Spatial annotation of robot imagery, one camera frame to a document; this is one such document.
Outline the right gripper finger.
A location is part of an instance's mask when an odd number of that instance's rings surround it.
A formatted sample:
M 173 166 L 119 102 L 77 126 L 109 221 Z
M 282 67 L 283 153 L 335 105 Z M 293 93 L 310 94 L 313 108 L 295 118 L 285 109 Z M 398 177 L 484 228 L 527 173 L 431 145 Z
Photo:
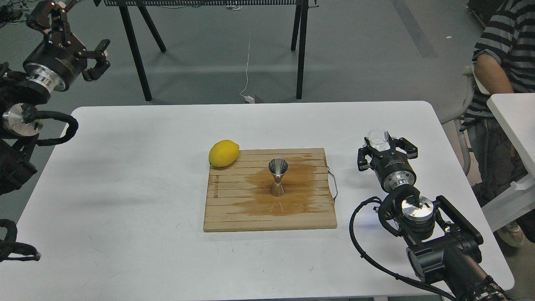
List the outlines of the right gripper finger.
M 390 155 L 402 160 L 418 158 L 418 148 L 405 138 L 389 137 Z
M 365 138 L 364 141 L 365 144 L 362 148 L 359 148 L 357 154 L 357 167 L 359 171 L 365 171 L 367 169 L 375 170 L 379 152 L 371 145 L 368 138 Z

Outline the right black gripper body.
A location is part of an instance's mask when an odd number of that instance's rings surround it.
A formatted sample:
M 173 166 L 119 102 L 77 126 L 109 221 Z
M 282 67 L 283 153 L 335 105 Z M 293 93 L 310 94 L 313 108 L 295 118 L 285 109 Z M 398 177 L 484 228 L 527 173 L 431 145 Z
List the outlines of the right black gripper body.
M 413 186 L 416 183 L 416 174 L 408 160 L 396 158 L 386 150 L 379 152 L 377 161 L 373 171 L 383 191 L 390 193 L 398 186 Z

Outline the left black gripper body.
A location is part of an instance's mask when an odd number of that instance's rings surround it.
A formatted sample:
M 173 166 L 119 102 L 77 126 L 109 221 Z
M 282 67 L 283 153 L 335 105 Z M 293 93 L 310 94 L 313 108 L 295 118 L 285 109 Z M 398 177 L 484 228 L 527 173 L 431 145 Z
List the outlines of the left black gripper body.
M 67 91 L 86 69 L 87 60 L 77 58 L 66 49 L 42 41 L 23 62 L 30 80 L 44 86 L 49 92 Z

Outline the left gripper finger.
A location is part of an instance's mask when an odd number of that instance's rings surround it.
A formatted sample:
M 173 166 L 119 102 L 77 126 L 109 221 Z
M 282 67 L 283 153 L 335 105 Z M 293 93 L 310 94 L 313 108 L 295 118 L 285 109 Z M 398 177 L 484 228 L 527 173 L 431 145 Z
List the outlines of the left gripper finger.
M 95 59 L 96 64 L 94 67 L 88 68 L 87 66 L 84 67 L 82 70 L 82 76 L 85 81 L 91 82 L 96 81 L 101 78 L 101 76 L 106 72 L 106 70 L 110 67 L 109 61 L 107 61 L 107 52 L 106 49 L 109 46 L 111 41 L 109 39 L 101 40 L 99 45 L 96 47 L 95 50 L 77 50 L 75 52 L 75 55 L 78 57 L 78 59 L 86 61 L 88 59 Z
M 73 34 L 67 12 L 76 0 L 43 0 L 26 15 L 25 24 L 44 36 L 44 42 L 68 50 L 84 50 L 84 44 Z

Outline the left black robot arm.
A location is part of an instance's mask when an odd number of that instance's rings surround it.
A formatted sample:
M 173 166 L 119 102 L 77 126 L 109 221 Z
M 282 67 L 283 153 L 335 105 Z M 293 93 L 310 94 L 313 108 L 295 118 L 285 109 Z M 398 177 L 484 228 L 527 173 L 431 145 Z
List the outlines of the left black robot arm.
M 1 64 L 1 194 L 19 190 L 37 172 L 30 162 L 37 145 L 65 143 L 78 131 L 78 121 L 71 115 L 40 111 L 37 106 L 46 104 L 53 91 L 67 91 L 78 76 L 96 81 L 110 66 L 108 39 L 88 50 L 72 33 L 67 13 L 75 4 L 74 0 L 38 2 L 25 23 L 43 34 L 42 42 L 24 61 L 23 71 Z

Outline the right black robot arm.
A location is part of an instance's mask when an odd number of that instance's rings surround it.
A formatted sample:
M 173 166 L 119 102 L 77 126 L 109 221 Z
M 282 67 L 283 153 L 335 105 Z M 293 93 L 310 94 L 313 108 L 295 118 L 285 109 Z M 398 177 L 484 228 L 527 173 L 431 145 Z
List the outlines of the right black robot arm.
M 386 198 L 369 198 L 350 218 L 349 235 L 360 256 L 368 263 L 406 284 L 453 301 L 508 301 L 510 297 L 480 267 L 479 246 L 483 236 L 444 196 L 430 200 L 415 187 L 416 174 L 409 160 L 418 149 L 405 138 L 383 132 L 377 140 L 364 138 L 359 149 L 359 171 L 372 169 Z M 380 224 L 407 243 L 406 253 L 417 280 L 394 273 L 372 259 L 356 240 L 356 214 L 367 204 Z

